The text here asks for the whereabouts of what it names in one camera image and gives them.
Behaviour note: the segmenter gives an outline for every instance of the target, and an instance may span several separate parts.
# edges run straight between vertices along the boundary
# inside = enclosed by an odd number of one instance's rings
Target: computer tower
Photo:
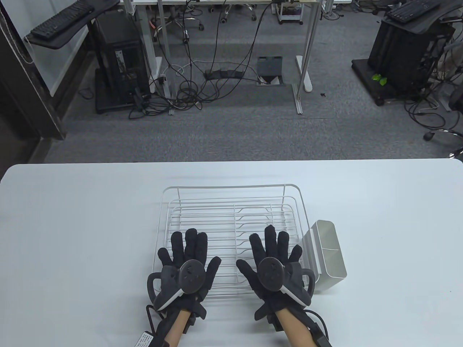
[[[368,65],[398,95],[415,95],[424,88],[455,29],[435,22],[424,34],[413,34],[394,25],[381,23]]]
[[[149,73],[135,23],[116,10],[100,15],[96,25],[112,98],[118,104],[133,104],[136,87],[142,96],[149,96]]]

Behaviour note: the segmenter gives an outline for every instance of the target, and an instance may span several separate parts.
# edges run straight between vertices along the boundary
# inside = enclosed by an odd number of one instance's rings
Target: keyboard
[[[86,0],[77,0],[71,6],[66,7],[50,19],[36,26],[31,30],[31,34],[49,41],[94,10],[95,8],[89,5]]]
[[[440,5],[441,0],[409,0],[406,4],[387,13],[387,16],[400,23],[408,23]]]

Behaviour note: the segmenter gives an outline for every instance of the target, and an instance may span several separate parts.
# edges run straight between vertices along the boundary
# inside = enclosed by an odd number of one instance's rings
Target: wall
[[[2,0],[2,3],[19,36],[24,37],[31,29],[71,5],[74,1]],[[55,94],[86,34],[87,28],[85,27],[59,50],[50,50],[25,42],[25,46],[33,58],[51,96]]]

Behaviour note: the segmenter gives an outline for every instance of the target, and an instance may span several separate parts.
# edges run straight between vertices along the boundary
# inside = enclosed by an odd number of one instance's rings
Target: standing desk
[[[134,346],[163,190],[285,183],[310,225],[336,225],[347,278],[310,306],[333,347],[461,345],[463,164],[416,159],[13,166],[0,183],[0,346]],[[254,321],[254,294],[203,304],[180,347],[289,347]]]
[[[315,32],[316,32],[316,27],[318,24],[318,20],[321,16],[321,11],[322,11],[322,0],[300,0],[301,3],[304,4],[312,4],[312,9],[310,11],[309,15],[309,21],[307,24],[307,34],[306,38],[304,41],[304,53],[302,56],[296,56],[296,63],[299,68],[299,73],[300,73],[300,80],[298,83],[294,83],[292,85],[293,88],[293,95],[294,95],[294,102],[296,106],[296,111],[298,114],[302,114],[302,106],[300,103],[300,95],[302,92],[302,88],[304,87],[306,92],[311,92],[312,91],[312,82],[310,80],[307,68],[308,68],[308,63],[309,63],[309,56],[310,52],[312,50],[314,38],[315,38]],[[326,12],[328,12],[328,9],[332,7],[333,3],[338,4],[338,3],[350,3],[351,0],[328,0],[326,2]],[[168,35],[166,34],[166,23],[164,19],[164,10],[162,5],[185,5],[185,0],[130,0],[130,3],[127,3],[125,5],[126,11],[128,13],[134,13],[137,11],[138,16],[141,21],[141,27],[142,27],[142,34],[143,34],[143,40],[144,44],[146,47],[147,51],[147,56],[148,56],[148,61],[150,64],[151,72],[153,74],[153,78],[156,79],[158,78],[159,74],[159,68],[161,65],[162,58],[161,57],[156,57],[156,54],[154,52],[154,46],[153,46],[153,41],[152,41],[152,34],[150,31],[150,26],[148,24],[148,16],[146,13],[146,6],[147,5],[157,5],[159,8],[159,15],[160,15],[160,20],[161,20],[161,26],[162,26],[162,31],[163,31],[163,44],[164,44],[164,51],[166,54],[167,59],[170,61],[170,48],[169,48],[169,38]],[[226,4],[255,4],[255,5],[267,5],[269,4],[269,0],[227,0]],[[198,2],[195,2],[194,4],[196,5],[223,5],[224,1],[223,0],[200,0]],[[176,85],[175,85],[175,73],[172,71],[169,71],[169,76],[168,76],[168,81],[170,85],[171,91],[164,88],[165,92],[170,95],[176,95]]]

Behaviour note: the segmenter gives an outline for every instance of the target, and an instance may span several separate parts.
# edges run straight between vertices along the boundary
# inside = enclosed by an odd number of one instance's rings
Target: dish rack wire
[[[293,184],[265,186],[178,186],[163,191],[159,210],[153,272],[161,271],[157,257],[161,247],[172,255],[170,237],[175,231],[185,234],[189,228],[206,232],[207,261],[219,256],[222,263],[208,295],[235,296],[252,292],[238,271],[236,260],[244,259],[255,269],[249,236],[258,233],[264,241],[264,229],[272,224],[277,233],[289,234],[289,251],[296,244],[304,248],[302,238],[309,231],[307,211],[299,188]],[[303,267],[315,268],[311,250],[304,250]],[[155,282],[160,291],[160,281]]]

